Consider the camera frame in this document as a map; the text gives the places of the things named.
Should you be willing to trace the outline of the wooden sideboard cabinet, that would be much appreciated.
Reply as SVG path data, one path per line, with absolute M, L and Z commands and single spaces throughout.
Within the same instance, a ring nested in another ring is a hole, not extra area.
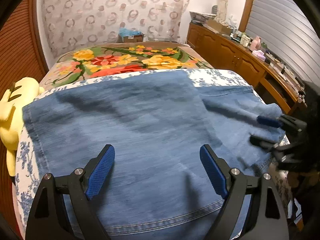
M 302 113 L 307 109 L 298 101 L 298 93 L 270 65 L 261 61 L 236 42 L 213 31 L 189 24 L 189 44 L 204 60 L 216 69 L 232 70 L 239 74 L 264 100 L 276 103 L 289 115 Z

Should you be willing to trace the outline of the pink bottle on cabinet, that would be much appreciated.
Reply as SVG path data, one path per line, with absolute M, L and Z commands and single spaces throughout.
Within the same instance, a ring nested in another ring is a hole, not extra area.
M 260 38 L 260 36 L 256 36 L 256 37 L 252 40 L 249 49 L 250 49 L 251 51 L 259 50 L 259 49 L 260 49 L 260 46 L 261 46 L 261 38 Z

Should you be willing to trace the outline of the grey window shutter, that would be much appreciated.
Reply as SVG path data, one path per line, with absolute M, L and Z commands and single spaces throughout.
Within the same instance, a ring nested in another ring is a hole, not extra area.
M 293 0 L 253 0 L 246 33 L 260 36 L 301 79 L 319 86 L 319 37 Z

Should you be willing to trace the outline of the yellow Pikachu plush toy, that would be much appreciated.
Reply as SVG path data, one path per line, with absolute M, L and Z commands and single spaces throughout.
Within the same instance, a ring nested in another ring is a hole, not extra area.
M 32 77 L 14 82 L 1 98 L 1 141 L 7 149 L 6 162 L 9 176 L 15 175 L 16 151 L 23 127 L 22 108 L 44 92 Z

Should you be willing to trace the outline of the stack of papers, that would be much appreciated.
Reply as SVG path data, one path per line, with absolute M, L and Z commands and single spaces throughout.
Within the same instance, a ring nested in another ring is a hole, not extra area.
M 191 21 L 196 24 L 206 24 L 209 19 L 214 19 L 216 14 L 207 14 L 207 13 L 200 13 L 189 11 L 191 16 Z

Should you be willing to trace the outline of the colourful floral blanket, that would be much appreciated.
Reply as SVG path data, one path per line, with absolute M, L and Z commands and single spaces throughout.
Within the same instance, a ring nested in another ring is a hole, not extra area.
M 181 68 L 213 67 L 186 44 L 160 41 L 105 43 L 60 56 L 40 85 L 49 90 L 97 77 Z

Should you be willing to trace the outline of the brown louvered wardrobe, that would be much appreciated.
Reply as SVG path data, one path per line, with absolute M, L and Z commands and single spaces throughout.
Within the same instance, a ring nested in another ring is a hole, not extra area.
M 37 25 L 36 0 L 22 0 L 1 29 L 1 95 L 23 77 L 41 81 L 48 72 Z M 1 144 L 1 215 L 21 239 L 9 176 L 7 149 Z

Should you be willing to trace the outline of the cardboard box with blue bag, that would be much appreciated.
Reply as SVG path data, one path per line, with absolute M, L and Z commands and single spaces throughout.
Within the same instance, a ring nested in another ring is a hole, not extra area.
M 118 43 L 143 42 L 144 34 L 141 31 L 120 28 L 118 33 Z

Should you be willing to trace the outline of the patterned sheer curtain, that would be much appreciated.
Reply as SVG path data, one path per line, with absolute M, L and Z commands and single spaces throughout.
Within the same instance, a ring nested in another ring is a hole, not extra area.
M 44 34 L 53 57 L 114 43 L 120 29 L 146 40 L 177 41 L 190 0 L 40 0 Z

